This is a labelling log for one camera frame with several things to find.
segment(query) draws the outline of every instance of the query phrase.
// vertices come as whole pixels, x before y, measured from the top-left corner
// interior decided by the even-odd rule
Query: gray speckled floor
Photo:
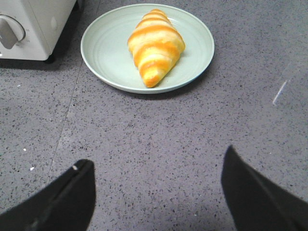
[[[127,93],[82,61],[87,26],[141,2],[184,9],[211,30],[213,61],[191,84]],[[0,212],[88,158],[97,185],[89,231],[235,230],[220,184],[230,144],[308,201],[307,10],[304,0],[87,0],[54,63],[0,60]]]

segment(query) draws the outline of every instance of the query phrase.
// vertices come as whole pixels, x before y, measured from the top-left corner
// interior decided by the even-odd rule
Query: light green plate
[[[146,88],[127,40],[150,10],[164,11],[186,44],[180,60],[154,88]],[[81,40],[81,55],[88,68],[105,83],[128,92],[157,94],[178,89],[196,79],[210,64],[214,40],[205,24],[192,14],[160,4],[136,4],[109,11],[94,20]]]

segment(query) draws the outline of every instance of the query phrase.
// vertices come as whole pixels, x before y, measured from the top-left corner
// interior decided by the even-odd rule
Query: white appliance
[[[76,0],[0,0],[0,58],[47,60]]]

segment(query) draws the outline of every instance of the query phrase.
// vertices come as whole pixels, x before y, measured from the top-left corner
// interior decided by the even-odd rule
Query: white speck
[[[276,94],[276,96],[275,96],[275,98],[274,98],[274,100],[273,100],[273,105],[276,105],[276,101],[277,101],[277,99],[278,99],[280,93],[282,92],[282,90],[283,90],[283,88],[284,88],[284,86],[285,86],[285,84],[286,84],[287,82],[288,82],[287,80],[284,81],[283,84],[281,85],[281,87],[279,88],[279,91],[277,92],[277,94]]]

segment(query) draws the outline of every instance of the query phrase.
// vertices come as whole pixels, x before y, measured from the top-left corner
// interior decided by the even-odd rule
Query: pastry
[[[167,15],[153,9],[137,24],[128,39],[128,49],[144,84],[152,88],[179,60],[185,43]]]

